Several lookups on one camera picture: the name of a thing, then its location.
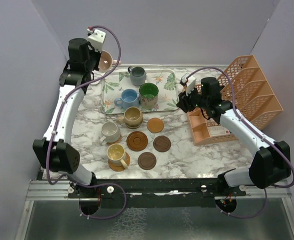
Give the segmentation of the pink mug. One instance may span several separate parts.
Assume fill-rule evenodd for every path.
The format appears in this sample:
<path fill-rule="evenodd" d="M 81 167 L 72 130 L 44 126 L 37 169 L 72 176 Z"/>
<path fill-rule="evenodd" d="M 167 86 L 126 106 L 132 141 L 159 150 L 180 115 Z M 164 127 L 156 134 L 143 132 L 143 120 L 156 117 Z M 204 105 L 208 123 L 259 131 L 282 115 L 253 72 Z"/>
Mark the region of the pink mug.
<path fill-rule="evenodd" d="M 112 55 L 107 51 L 98 51 L 97 54 L 100 54 L 100 60 L 97 67 L 94 69 L 95 71 L 100 73 L 108 73 L 112 71 L 117 62 L 118 65 L 122 64 L 121 60 L 113 59 Z"/>

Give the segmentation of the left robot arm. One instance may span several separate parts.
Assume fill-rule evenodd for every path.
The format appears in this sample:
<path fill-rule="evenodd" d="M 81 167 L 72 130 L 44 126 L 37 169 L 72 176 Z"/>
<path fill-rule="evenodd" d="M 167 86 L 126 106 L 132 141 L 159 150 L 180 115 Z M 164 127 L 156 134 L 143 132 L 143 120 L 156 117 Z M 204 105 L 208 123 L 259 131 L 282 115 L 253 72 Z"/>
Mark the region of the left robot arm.
<path fill-rule="evenodd" d="M 57 106 L 51 123 L 33 150 L 47 173 L 56 172 L 80 184 L 86 197 L 96 194 L 95 176 L 80 164 L 80 153 L 71 146 L 71 133 L 77 110 L 83 100 L 91 73 L 98 67 L 100 53 L 84 38 L 69 41 L 69 60 L 60 75 Z"/>

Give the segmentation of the yellow mug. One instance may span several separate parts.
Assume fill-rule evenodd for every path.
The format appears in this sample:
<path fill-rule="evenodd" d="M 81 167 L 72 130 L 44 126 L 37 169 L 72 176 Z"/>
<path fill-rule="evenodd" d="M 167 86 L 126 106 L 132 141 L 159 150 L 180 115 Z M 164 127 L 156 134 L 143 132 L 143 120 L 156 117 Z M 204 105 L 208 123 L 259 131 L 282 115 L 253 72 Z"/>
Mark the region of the yellow mug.
<path fill-rule="evenodd" d="M 128 168 L 126 163 L 126 151 L 121 144 L 115 143 L 108 147 L 107 156 L 112 165 L 116 167 Z"/>

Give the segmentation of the tan brown mug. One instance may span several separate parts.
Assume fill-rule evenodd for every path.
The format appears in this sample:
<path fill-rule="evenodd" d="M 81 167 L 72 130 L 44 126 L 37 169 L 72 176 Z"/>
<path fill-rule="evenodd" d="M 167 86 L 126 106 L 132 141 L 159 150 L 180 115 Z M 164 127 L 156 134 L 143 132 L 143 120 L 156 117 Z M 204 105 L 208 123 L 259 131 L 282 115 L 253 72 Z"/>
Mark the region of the tan brown mug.
<path fill-rule="evenodd" d="M 130 129 L 137 129 L 143 122 L 143 114 L 137 107 L 129 107 L 124 114 L 116 119 L 118 124 L 124 124 Z"/>

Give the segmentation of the dark walnut coaster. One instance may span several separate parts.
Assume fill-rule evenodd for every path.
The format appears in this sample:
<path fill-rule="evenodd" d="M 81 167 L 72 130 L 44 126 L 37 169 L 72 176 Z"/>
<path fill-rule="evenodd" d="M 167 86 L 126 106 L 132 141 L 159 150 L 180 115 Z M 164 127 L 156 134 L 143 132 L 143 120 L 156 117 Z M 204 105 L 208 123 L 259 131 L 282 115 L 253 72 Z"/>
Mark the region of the dark walnut coaster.
<path fill-rule="evenodd" d="M 168 137 L 161 135 L 154 139 L 153 146 L 158 152 L 166 152 L 171 148 L 171 141 Z"/>
<path fill-rule="evenodd" d="M 157 163 L 156 156 L 151 152 L 144 152 L 138 157 L 138 165 L 143 170 L 151 170 Z"/>

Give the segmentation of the dark walnut coaster front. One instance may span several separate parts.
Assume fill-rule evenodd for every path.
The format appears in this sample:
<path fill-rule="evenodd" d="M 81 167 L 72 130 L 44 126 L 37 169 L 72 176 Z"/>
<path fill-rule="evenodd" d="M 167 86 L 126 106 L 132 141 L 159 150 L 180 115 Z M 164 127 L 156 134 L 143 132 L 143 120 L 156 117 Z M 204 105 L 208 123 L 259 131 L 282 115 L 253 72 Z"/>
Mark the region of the dark walnut coaster front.
<path fill-rule="evenodd" d="M 138 165 L 143 170 L 151 170 L 157 163 L 156 156 L 151 152 L 144 152 L 138 157 Z"/>

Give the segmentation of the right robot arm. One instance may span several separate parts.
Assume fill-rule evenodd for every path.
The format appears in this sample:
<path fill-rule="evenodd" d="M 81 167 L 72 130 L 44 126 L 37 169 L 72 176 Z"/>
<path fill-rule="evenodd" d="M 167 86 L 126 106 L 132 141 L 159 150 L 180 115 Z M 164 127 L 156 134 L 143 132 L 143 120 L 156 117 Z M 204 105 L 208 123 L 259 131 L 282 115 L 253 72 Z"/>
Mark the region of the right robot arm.
<path fill-rule="evenodd" d="M 276 142 L 250 123 L 232 102 L 223 100 L 219 82 L 214 77 L 201 80 L 201 90 L 195 81 L 184 76 L 180 80 L 184 87 L 178 97 L 177 106 L 185 113 L 199 108 L 209 118 L 234 134 L 253 156 L 250 167 L 232 169 L 220 174 L 216 189 L 227 196 L 236 186 L 256 186 L 264 189 L 291 175 L 290 148 L 284 141 Z"/>

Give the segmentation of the white cream mug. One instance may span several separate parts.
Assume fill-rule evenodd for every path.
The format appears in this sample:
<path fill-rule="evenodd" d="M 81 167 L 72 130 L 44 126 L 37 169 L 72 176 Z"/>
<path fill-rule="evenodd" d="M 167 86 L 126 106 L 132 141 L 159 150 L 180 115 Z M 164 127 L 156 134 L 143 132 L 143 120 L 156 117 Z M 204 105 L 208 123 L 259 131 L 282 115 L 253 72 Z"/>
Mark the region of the white cream mug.
<path fill-rule="evenodd" d="M 112 121 L 106 122 L 101 127 L 100 145 L 116 141 L 121 135 L 118 125 Z"/>

